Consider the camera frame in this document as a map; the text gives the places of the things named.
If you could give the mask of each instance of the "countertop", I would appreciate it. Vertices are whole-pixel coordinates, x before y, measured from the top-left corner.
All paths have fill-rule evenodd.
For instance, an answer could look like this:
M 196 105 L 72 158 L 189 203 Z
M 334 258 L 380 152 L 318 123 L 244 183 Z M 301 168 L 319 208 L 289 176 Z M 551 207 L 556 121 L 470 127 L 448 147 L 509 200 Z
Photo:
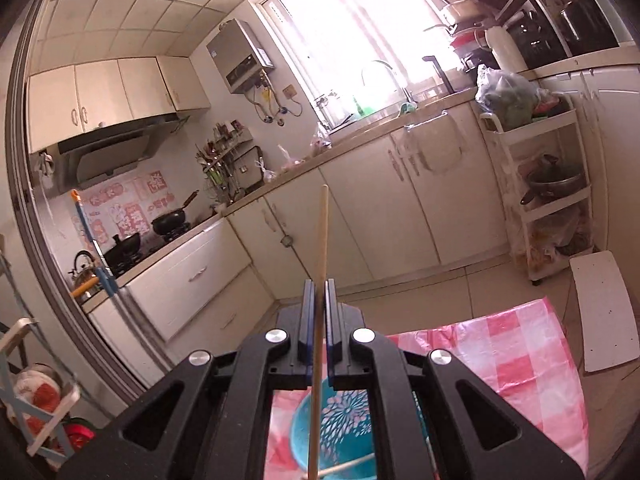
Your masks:
M 592 68 L 602 68 L 606 66 L 620 66 L 628 64 L 640 65 L 640 49 L 638 49 L 638 47 L 636 47 L 635 45 L 621 46 L 617 48 L 610 48 L 608 50 L 601 50 L 599 52 L 591 52 L 590 54 L 583 54 L 582 56 L 564 59 L 562 61 L 558 61 L 550 65 L 537 68 L 535 70 L 521 72 L 521 74 L 529 80 L 535 80 L 567 72 L 576 72 L 580 70 L 589 70 Z M 368 142 L 383 137 L 391 133 L 392 131 L 401 128 L 405 124 L 426 121 L 442 113 L 448 108 L 453 108 L 455 106 L 471 102 L 474 100 L 477 91 L 478 88 L 476 87 L 469 88 L 467 90 L 457 92 L 453 95 L 444 96 L 443 98 L 436 101 L 421 103 L 420 105 L 418 105 L 418 109 L 411 114 L 391 119 L 385 118 L 375 123 L 363 126 L 361 129 L 356 130 L 356 132 L 354 132 L 348 138 L 335 142 L 332 148 L 327 152 L 324 152 L 322 155 L 316 156 L 315 158 L 312 158 L 311 160 L 300 164 L 293 170 L 287 171 L 287 173 L 279 176 L 274 182 L 265 184 L 260 189 L 257 189 L 256 191 L 245 196 L 243 199 L 229 206 L 229 208 L 227 208 L 221 214 L 212 216 L 211 218 L 205 220 L 203 223 L 192 228 L 187 233 L 183 234 L 181 237 L 175 239 L 173 242 L 165 245 L 158 252 L 152 254 L 151 256 L 137 264 L 133 269 L 120 276 L 116 280 L 117 283 L 120 286 L 124 286 L 126 283 L 129 283 L 136 276 L 140 275 L 142 272 L 151 267 L 154 263 L 158 262 L 159 260 L 167 256 L 170 252 L 180 247 L 183 243 L 191 240 L 201 232 L 206 231 L 210 226 L 215 224 L 215 222 L 219 221 L 221 218 L 231 215 L 234 211 L 237 211 L 245 205 L 250 204 L 254 200 L 259 199 L 261 196 L 264 196 L 268 192 L 271 192 L 274 189 L 286 184 L 287 182 L 290 182 L 296 177 L 314 170 L 315 168 L 322 166 L 326 162 L 329 162 L 330 160 L 340 155 L 350 152 L 351 150 L 355 150 L 356 148 L 359 148 L 360 146 L 367 144 Z M 92 297 L 89 301 L 87 301 L 82 306 L 82 309 L 85 311 L 85 313 L 88 314 L 106 299 L 107 294 L 104 291 L 101 291 L 94 297 Z

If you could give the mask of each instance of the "faucet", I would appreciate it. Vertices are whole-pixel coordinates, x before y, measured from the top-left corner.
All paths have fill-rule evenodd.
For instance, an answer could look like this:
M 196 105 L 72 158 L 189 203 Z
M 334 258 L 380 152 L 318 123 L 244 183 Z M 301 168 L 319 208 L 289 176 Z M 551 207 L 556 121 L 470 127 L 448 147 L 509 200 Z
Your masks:
M 386 67 L 386 69 L 389 70 L 389 73 L 391 74 L 391 77 L 393 78 L 394 82 L 396 83 L 396 86 L 398 86 L 398 88 L 402 90 L 402 93 L 404 93 L 404 98 L 406 99 L 406 102 L 402 104 L 402 107 L 400 108 L 399 116 L 407 114 L 409 112 L 413 112 L 417 108 L 418 103 L 415 101 L 414 96 L 411 94 L 411 91 L 406 86 L 402 86 L 398 77 L 398 73 L 394 70 L 394 68 L 391 65 L 389 65 L 388 62 L 382 59 L 372 59 L 369 62 L 380 63 L 380 65 Z M 365 86 L 364 71 L 366 67 L 367 67 L 366 65 L 362 67 L 362 70 L 360 72 L 360 77 L 362 78 L 363 86 Z
M 449 92 L 449 95 L 455 94 L 456 91 L 453 89 L 453 86 L 451 85 L 449 78 L 447 77 L 447 75 L 444 73 L 444 70 L 440 66 L 438 59 L 435 56 L 422 56 L 422 60 L 433 63 L 433 67 L 436 69 L 436 72 L 438 73 L 438 76 L 440 77 L 440 79 L 442 79 L 442 82 L 444 83 L 444 86 L 447 89 L 447 92 Z

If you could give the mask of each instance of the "wok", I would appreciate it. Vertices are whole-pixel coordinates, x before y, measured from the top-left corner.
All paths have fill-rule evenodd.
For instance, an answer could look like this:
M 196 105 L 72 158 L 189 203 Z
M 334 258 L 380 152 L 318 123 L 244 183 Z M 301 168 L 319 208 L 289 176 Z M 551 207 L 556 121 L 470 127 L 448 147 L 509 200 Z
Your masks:
M 187 218 L 184 213 L 184 208 L 187 207 L 191 202 L 193 202 L 193 199 L 196 198 L 197 195 L 198 191 L 194 191 L 189 195 L 188 199 L 184 201 L 182 207 L 174 209 L 173 211 L 169 211 L 168 213 L 164 213 L 158 218 L 154 218 L 151 221 L 154 232 L 160 236 L 164 236 L 184 224 Z
M 120 236 L 113 237 L 116 244 L 104 253 L 104 259 L 110 267 L 117 267 L 126 262 L 140 250 L 140 233 L 127 236 L 120 240 Z
M 543 155 L 542 168 L 527 175 L 529 192 L 522 197 L 520 203 L 527 205 L 535 197 L 564 198 L 580 191 L 586 186 L 584 170 L 577 164 L 558 164 L 559 159 L 553 155 Z

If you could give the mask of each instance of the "wall socket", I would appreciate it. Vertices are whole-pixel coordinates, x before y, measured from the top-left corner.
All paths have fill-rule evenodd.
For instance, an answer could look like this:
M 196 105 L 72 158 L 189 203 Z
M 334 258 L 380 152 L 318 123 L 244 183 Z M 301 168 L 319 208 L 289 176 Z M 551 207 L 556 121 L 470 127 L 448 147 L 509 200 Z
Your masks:
M 298 95 L 298 92 L 296 91 L 296 88 L 293 85 L 287 86 L 282 91 L 282 93 L 284 94 L 284 97 L 286 97 L 287 99 L 293 99 L 296 95 Z

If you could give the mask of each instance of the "window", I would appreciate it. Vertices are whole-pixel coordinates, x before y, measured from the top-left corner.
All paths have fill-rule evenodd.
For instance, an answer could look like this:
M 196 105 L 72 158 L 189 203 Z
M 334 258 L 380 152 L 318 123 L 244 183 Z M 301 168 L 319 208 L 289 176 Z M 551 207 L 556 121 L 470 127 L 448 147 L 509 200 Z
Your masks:
M 444 70 L 460 64 L 429 0 L 266 0 L 263 7 L 331 128 L 400 101 L 403 87 L 436 86 L 422 56 L 437 56 Z

